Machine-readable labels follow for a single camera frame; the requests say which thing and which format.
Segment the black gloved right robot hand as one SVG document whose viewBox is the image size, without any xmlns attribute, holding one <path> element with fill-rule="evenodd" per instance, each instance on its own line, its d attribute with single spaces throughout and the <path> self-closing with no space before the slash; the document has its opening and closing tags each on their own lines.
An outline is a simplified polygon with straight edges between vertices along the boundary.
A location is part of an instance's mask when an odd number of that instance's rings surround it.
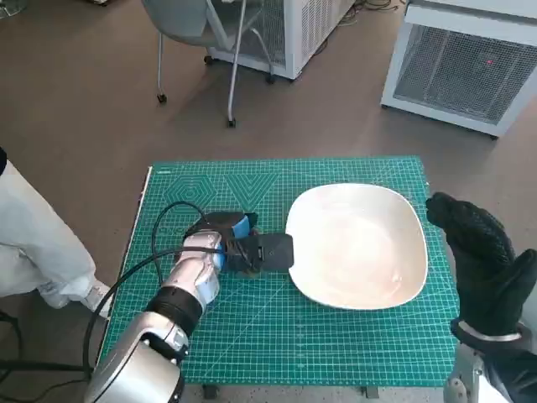
<svg viewBox="0 0 537 403">
<path fill-rule="evenodd" d="M 502 223 L 469 201 L 436 192 L 426 210 L 455 260 L 460 321 L 488 337 L 515 334 L 536 284 L 536 251 L 516 254 Z"/>
</svg>

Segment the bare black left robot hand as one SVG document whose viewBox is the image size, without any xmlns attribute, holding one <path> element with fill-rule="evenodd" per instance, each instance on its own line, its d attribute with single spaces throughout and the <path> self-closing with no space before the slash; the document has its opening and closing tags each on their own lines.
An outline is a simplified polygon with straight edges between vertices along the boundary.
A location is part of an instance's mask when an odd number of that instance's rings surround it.
<svg viewBox="0 0 537 403">
<path fill-rule="evenodd" d="M 202 231 L 218 233 L 221 236 L 219 246 L 226 252 L 222 268 L 233 272 L 255 274 L 253 258 L 245 245 L 245 239 L 258 235 L 256 229 L 258 214 L 255 212 L 210 212 L 201 217 L 185 233 L 183 241 L 189 236 Z"/>
</svg>

